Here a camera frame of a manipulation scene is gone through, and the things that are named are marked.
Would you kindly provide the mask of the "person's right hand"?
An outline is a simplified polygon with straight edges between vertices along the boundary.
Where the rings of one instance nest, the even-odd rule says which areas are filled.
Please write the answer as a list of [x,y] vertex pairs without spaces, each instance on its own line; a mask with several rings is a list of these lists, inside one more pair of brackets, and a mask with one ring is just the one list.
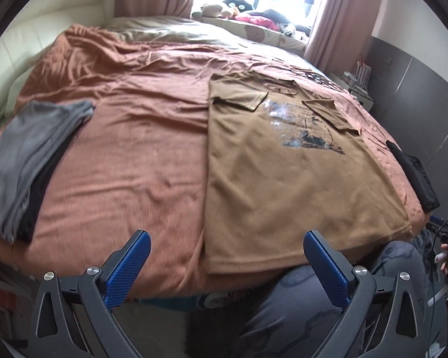
[[443,243],[440,246],[440,252],[435,257],[435,263],[439,264],[440,270],[448,274],[448,244]]

